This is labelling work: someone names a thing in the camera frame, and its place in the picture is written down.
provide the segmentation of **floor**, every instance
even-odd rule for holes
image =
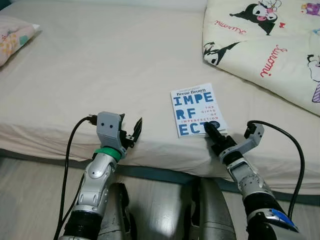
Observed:
[[[63,168],[0,157],[0,240],[51,240],[56,229]],[[66,206],[77,190],[82,170],[71,168]],[[183,187],[133,177],[117,176],[126,185],[135,216],[138,239],[182,239]],[[239,194],[223,193],[238,240],[246,240],[246,217]],[[287,210],[288,202],[280,202]],[[297,204],[293,221],[307,240],[320,240],[320,206]]]

